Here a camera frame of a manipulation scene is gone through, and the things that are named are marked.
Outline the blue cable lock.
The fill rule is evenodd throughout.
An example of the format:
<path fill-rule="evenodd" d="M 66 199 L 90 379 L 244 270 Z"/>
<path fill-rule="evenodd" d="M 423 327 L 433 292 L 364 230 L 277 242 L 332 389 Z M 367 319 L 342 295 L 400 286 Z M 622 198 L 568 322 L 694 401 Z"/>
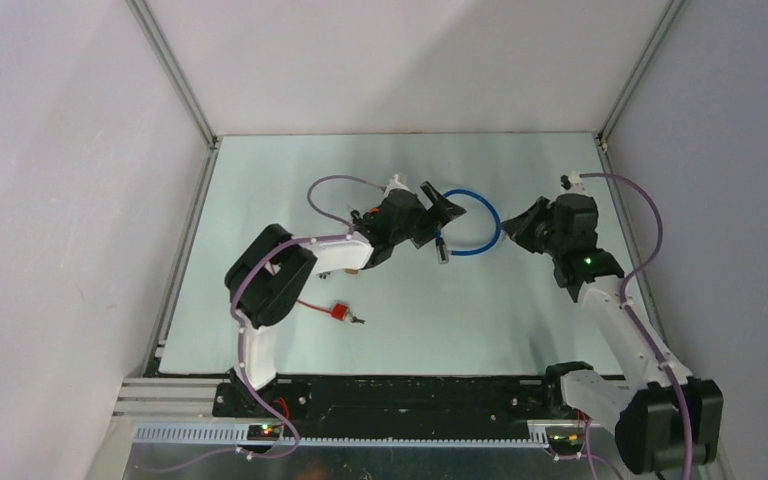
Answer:
<path fill-rule="evenodd" d="M 501 216 L 484 195 L 467 189 L 454 188 L 443 193 L 447 199 L 465 200 L 466 215 L 443 228 L 435 237 L 437 262 L 448 264 L 453 259 L 465 259 L 489 253 L 501 240 Z"/>

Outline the red cable padlock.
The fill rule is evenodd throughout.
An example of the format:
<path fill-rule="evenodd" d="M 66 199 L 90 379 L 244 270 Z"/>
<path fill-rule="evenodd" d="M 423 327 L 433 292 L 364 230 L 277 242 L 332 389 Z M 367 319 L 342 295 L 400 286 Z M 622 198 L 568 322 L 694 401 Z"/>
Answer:
<path fill-rule="evenodd" d="M 323 307 L 315 304 L 311 304 L 309 302 L 303 301 L 303 300 L 297 300 L 296 303 L 298 305 L 301 305 L 303 307 L 309 308 L 311 310 L 324 313 L 329 315 L 331 318 L 341 321 L 341 322 L 348 322 L 353 324 L 365 324 L 366 321 L 362 318 L 357 317 L 350 307 L 347 304 L 344 303 L 335 303 L 331 307 Z"/>

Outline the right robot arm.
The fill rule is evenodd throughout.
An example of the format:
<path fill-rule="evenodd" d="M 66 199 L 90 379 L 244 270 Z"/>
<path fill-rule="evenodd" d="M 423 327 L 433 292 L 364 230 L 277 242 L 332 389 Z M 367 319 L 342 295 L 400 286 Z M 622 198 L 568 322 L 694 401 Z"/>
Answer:
<path fill-rule="evenodd" d="M 594 321 L 627 382 L 617 387 L 584 362 L 555 364 L 546 370 L 543 408 L 556 418 L 578 410 L 611 430 L 635 474 L 689 472 L 717 457 L 722 391 L 695 377 L 637 313 L 622 268 L 597 245 L 598 220 L 592 197 L 565 193 L 501 224 L 518 246 L 551 257 L 556 283 Z"/>

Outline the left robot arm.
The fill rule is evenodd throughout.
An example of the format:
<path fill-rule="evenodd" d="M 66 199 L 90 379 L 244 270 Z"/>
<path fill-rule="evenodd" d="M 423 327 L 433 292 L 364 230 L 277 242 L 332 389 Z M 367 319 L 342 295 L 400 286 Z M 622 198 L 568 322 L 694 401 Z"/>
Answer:
<path fill-rule="evenodd" d="M 425 246 L 465 213 L 430 183 L 414 193 L 393 177 L 378 205 L 351 212 L 344 233 L 297 237 L 277 223 L 265 227 L 224 279 L 230 314 L 238 323 L 234 371 L 244 382 L 238 404 L 257 417 L 274 408 L 276 390 L 269 383 L 277 376 L 277 326 L 312 277 L 372 269 L 404 242 Z"/>

